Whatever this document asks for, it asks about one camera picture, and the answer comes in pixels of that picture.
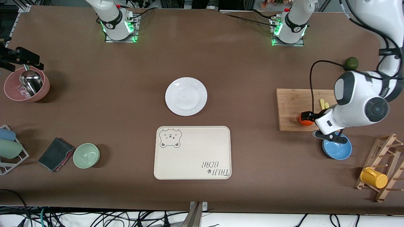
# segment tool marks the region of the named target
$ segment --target white floor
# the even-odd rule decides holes
[[[148,219],[161,218],[163,212],[154,212]],[[86,214],[86,215],[71,215],[66,214],[60,218],[60,221],[67,227],[84,227],[90,226],[91,223],[98,217],[98,214]],[[130,218],[137,218],[137,212],[130,212]],[[186,214],[178,214],[169,217],[170,223],[182,222],[186,217]],[[204,213],[201,221],[201,227],[295,227],[298,225],[303,214],[246,214],[246,213]],[[357,219],[356,215],[338,215],[341,227],[354,227]],[[0,215],[1,227],[15,227],[17,226],[23,217],[17,215]],[[142,222],[142,225],[146,227],[149,222]],[[109,224],[110,227],[126,227],[131,226],[128,221],[113,221]],[[25,227],[30,227],[28,220],[25,221]],[[41,224],[34,222],[35,227],[41,227]],[[358,227],[402,227],[404,226],[404,217],[397,216],[368,216],[361,215]],[[309,214],[303,221],[301,227],[333,227],[330,222],[328,214]]]

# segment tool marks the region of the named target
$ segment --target pink bowl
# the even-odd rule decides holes
[[[51,85],[49,83],[48,77],[44,74],[44,72],[32,66],[30,66],[30,69],[38,72],[39,75],[41,75],[43,80],[41,89],[38,91],[38,93],[29,98],[26,98],[18,91],[17,87],[21,85],[20,75],[25,71],[24,67],[22,67],[11,73],[4,83],[4,93],[9,99],[19,102],[36,102],[45,97],[46,94],[49,92],[49,88],[51,87]]]

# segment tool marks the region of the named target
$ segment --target folded cloth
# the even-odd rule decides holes
[[[55,138],[38,162],[53,172],[61,168],[71,157],[74,147],[68,142]]]

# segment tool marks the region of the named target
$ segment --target tabletop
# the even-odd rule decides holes
[[[232,13],[265,21],[253,12]],[[48,95],[18,103],[0,94],[0,122],[17,134],[30,157],[1,176],[0,188],[30,206],[187,210],[207,201],[223,212],[402,214],[404,194],[354,189],[376,136],[403,134],[404,96],[382,122],[344,131],[353,145],[332,160],[310,132],[280,132],[276,89],[309,89],[321,59],[359,59],[374,70],[379,42],[343,13],[314,13],[304,47],[271,46],[269,28],[213,10],[157,9],[142,16],[139,39],[105,43],[92,8],[33,6],[21,15],[9,48],[40,55]],[[9,72],[1,70],[3,84]],[[332,89],[343,70],[320,63],[313,87]],[[177,116],[164,94],[175,79],[193,77],[208,91],[204,109]],[[161,126],[227,126],[232,175],[227,180],[157,180],[156,130]],[[37,162],[55,137],[100,150],[94,168],[73,160],[57,173]],[[2,194],[0,204],[19,205]]]

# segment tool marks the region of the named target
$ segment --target teal cable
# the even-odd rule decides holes
[[[42,225],[42,227],[45,227],[45,225],[44,225],[44,210],[45,210],[45,208],[42,208],[42,210],[41,210],[41,225]]]

